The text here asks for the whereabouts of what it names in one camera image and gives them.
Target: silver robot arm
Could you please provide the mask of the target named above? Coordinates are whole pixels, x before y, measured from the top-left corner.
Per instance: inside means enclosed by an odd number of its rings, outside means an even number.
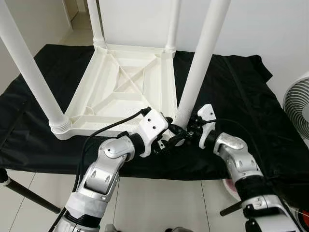
[[[146,157],[153,141],[168,128],[161,113],[151,110],[134,134],[104,141],[76,192],[65,206],[67,212],[54,232],[98,232],[99,224],[119,180],[119,169],[135,155]]]
[[[210,104],[202,107],[198,116],[205,121],[215,119]],[[248,219],[246,231],[300,232],[279,197],[266,184],[254,157],[248,152],[247,144],[242,139],[224,132],[216,134],[214,126],[215,122],[203,126],[199,146],[213,146],[214,154],[226,163],[241,198],[240,207]]]

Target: white tape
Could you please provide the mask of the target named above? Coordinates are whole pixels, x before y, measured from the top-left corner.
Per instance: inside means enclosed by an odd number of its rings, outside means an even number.
[[[73,192],[65,208],[75,218],[80,218],[84,214],[101,218],[104,215],[106,206],[107,202],[87,197],[79,192]]]
[[[10,184],[10,182],[11,182],[11,179],[8,178],[6,181],[0,183],[0,186],[7,186],[8,184]]]

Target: black tripod leg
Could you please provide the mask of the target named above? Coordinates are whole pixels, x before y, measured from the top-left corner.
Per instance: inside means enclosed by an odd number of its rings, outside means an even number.
[[[50,211],[58,214],[60,212],[60,208],[51,204],[47,200],[43,199],[39,195],[35,194],[34,192],[30,191],[28,188],[22,186],[21,184],[17,183],[16,181],[10,179],[6,173],[6,170],[0,168],[0,185],[8,187],[9,189],[19,193],[20,195],[28,198],[29,200],[49,209]]]
[[[237,210],[241,209],[241,202],[237,202],[236,204],[231,205],[230,207],[220,211],[221,216],[226,216],[228,214],[231,214]]]

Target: black fabric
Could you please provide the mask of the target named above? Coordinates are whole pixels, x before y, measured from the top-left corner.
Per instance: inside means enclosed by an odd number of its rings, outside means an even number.
[[[94,52],[92,46],[46,45],[35,57],[51,91],[64,112],[74,95]],[[193,53],[176,52],[174,72],[179,102]],[[253,149],[248,135],[237,125],[217,122],[216,128],[241,137],[263,173],[286,200],[309,208],[309,151],[267,87],[271,77],[259,56],[211,59],[194,113],[211,103],[217,118],[229,118],[245,126],[260,151]],[[74,174],[79,162],[83,136],[58,140],[47,118],[22,76],[0,96],[0,166],[32,172]],[[85,164],[97,157],[105,138],[90,141]],[[166,154],[135,157],[121,169],[121,176],[177,180],[221,179],[228,177],[224,162],[216,155],[185,144]]]

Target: black cable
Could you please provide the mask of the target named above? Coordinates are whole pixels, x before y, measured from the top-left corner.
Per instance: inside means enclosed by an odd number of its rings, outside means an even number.
[[[84,156],[85,156],[85,148],[86,148],[86,145],[87,145],[88,141],[92,137],[96,136],[97,134],[100,134],[100,133],[102,133],[102,132],[104,132],[104,131],[106,131],[106,130],[108,130],[110,128],[113,128],[115,126],[118,126],[118,125],[120,125],[122,123],[128,122],[128,121],[132,120],[133,118],[137,117],[139,114],[145,115],[149,111],[150,111],[150,108],[141,109],[140,111],[138,111],[134,115],[132,115],[130,117],[127,117],[127,118],[125,118],[125,119],[123,119],[123,120],[121,120],[119,122],[113,123],[113,124],[111,124],[109,126],[106,126],[106,127],[102,128],[100,130],[97,130],[96,132],[94,132],[91,135],[89,135],[89,137],[85,140],[85,142],[83,144],[81,160],[80,160],[80,163],[79,163],[79,165],[77,167],[77,171],[76,171],[76,176],[75,176],[75,181],[74,181],[74,186],[73,186],[72,192],[75,192],[77,190],[78,184],[81,183],[81,181],[83,180],[83,177],[84,177]],[[59,223],[59,221],[61,220],[62,216],[65,214],[65,212],[66,212],[66,208],[63,208],[48,232],[53,232],[55,226]]]
[[[262,164],[262,167],[263,167],[263,163],[262,163],[262,159],[261,159],[261,154],[259,152],[259,149],[256,145],[256,142],[253,138],[253,136],[251,135],[251,133],[243,126],[241,125],[240,123],[238,123],[237,121],[234,121],[234,120],[231,120],[231,119],[228,119],[228,118],[217,118],[217,119],[214,119],[214,120],[209,120],[209,121],[203,121],[203,123],[211,123],[211,122],[218,122],[218,121],[227,121],[227,122],[232,122],[236,125],[238,125],[239,127],[241,127],[247,134],[248,136],[250,137],[250,140],[254,146],[254,149],[256,151],[256,154],[258,155],[258,158],[259,158],[259,161],[260,161],[260,164]]]

